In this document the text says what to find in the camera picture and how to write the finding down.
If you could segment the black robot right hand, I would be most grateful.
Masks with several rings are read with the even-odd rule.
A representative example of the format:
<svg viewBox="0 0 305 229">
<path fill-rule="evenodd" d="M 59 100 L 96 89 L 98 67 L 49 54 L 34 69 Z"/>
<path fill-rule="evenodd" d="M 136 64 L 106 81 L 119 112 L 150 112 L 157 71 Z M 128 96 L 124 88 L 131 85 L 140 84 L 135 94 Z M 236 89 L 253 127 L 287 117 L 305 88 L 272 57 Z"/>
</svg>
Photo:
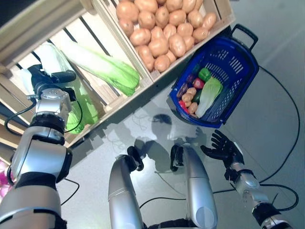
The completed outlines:
<svg viewBox="0 0 305 229">
<path fill-rule="evenodd" d="M 221 131 L 215 130 L 211 137 L 212 148 L 204 145 L 200 146 L 203 153 L 213 159 L 221 160 L 226 169 L 232 163 L 241 163 L 244 165 L 244 157 L 238 147 L 225 136 Z"/>
</svg>

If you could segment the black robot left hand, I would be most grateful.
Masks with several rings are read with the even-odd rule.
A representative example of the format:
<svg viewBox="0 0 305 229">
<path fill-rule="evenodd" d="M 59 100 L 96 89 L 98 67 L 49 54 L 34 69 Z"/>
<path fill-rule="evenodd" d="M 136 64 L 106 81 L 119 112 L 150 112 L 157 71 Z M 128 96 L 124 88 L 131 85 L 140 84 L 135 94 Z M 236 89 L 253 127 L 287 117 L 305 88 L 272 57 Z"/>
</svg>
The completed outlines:
<svg viewBox="0 0 305 229">
<path fill-rule="evenodd" d="M 37 94 L 39 87 L 45 84 L 68 83 L 76 79 L 76 73 L 72 70 L 48 74 L 41 64 L 19 70 L 18 76 L 21 77 L 24 87 L 30 94 Z"/>
</svg>

